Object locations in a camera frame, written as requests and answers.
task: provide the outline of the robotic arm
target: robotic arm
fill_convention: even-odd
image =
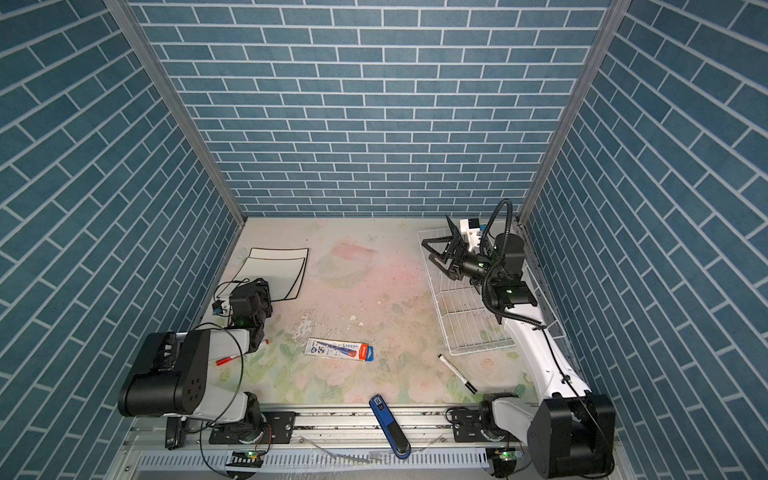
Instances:
[[[491,246],[488,228],[505,204],[505,230]],[[512,394],[486,395],[480,404],[483,430],[526,439],[542,478],[608,476],[614,467],[614,407],[607,396],[590,390],[547,331],[528,288],[530,278],[523,272],[523,240],[510,231],[510,203],[499,203],[482,235],[477,219],[462,220],[461,230],[446,219],[451,235],[422,241],[429,260],[452,280],[468,277],[486,308],[522,349],[541,398],[540,405],[532,405]],[[435,244],[445,246],[440,251]]]
[[[166,448],[183,443],[184,432],[210,427],[214,434],[239,443],[252,443],[264,433],[266,419],[256,396],[208,382],[212,360],[255,352],[264,338],[264,320],[272,315],[269,284],[263,279],[235,288],[229,298],[226,327],[185,333],[151,333],[136,355],[118,393],[124,416],[165,416]],[[207,421],[190,432],[180,420]]]

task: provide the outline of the blue brick wallpaper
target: blue brick wallpaper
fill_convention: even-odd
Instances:
[[[0,478],[106,473],[235,225],[101,0],[0,2]]]
[[[529,230],[638,478],[768,478],[768,4],[633,0]]]
[[[248,215],[404,217],[522,202],[608,0],[131,4]]]

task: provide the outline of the table surface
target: table surface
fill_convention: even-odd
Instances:
[[[253,247],[310,252],[298,298],[273,304],[264,329],[269,345],[245,356],[241,391],[261,403],[304,405],[367,403],[376,393],[390,404],[475,403],[490,392],[537,402],[515,347],[448,355],[417,236],[444,226],[440,219],[249,219],[220,282],[234,277]],[[221,320],[209,310],[203,318]],[[368,343],[374,360],[304,355],[310,337]],[[212,365],[209,376],[234,387],[240,361]]]

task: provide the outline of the ventilation grille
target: ventilation grille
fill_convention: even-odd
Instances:
[[[366,470],[378,468],[487,468],[488,459],[484,449],[475,447],[451,447],[434,451],[415,452],[406,460],[395,457],[392,451],[367,449],[333,449],[337,455],[332,457],[317,449],[290,449],[284,452],[272,451],[264,457],[261,468],[264,473],[287,472],[339,472],[347,470]],[[217,470],[232,460],[232,450],[206,453],[206,459]],[[356,462],[348,457],[359,458]],[[139,469],[144,472],[200,471],[207,470],[196,450],[169,452],[165,450],[144,451],[139,461]],[[235,471],[251,471],[251,468],[228,468]]]

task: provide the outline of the wire basket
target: wire basket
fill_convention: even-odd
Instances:
[[[449,229],[439,228],[419,232],[419,243],[425,238],[445,237]],[[443,244],[433,244],[440,251]],[[515,345],[495,316],[485,309],[478,291],[469,280],[451,280],[429,261],[429,253],[422,249],[422,257],[429,278],[429,288],[435,300],[437,316],[451,355],[485,352]]]

